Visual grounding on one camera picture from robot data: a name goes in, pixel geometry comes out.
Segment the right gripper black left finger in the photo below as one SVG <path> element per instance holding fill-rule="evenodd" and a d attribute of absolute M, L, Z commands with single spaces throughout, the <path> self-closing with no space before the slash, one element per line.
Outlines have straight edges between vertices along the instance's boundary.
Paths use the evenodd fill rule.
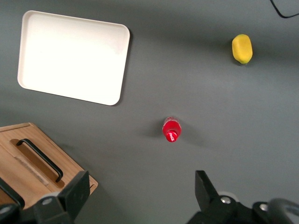
<path fill-rule="evenodd" d="M 80 171 L 55 196 L 45 196 L 34 205 L 37 224 L 73 224 L 90 195 L 89 172 Z"/>

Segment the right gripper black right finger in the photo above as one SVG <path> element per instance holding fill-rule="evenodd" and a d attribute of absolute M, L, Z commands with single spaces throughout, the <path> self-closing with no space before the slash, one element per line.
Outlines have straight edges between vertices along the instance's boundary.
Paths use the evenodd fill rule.
<path fill-rule="evenodd" d="M 251 209 L 232 197 L 219 195 L 203 170 L 195 172 L 195 196 L 200 211 L 189 224 L 253 224 Z"/>

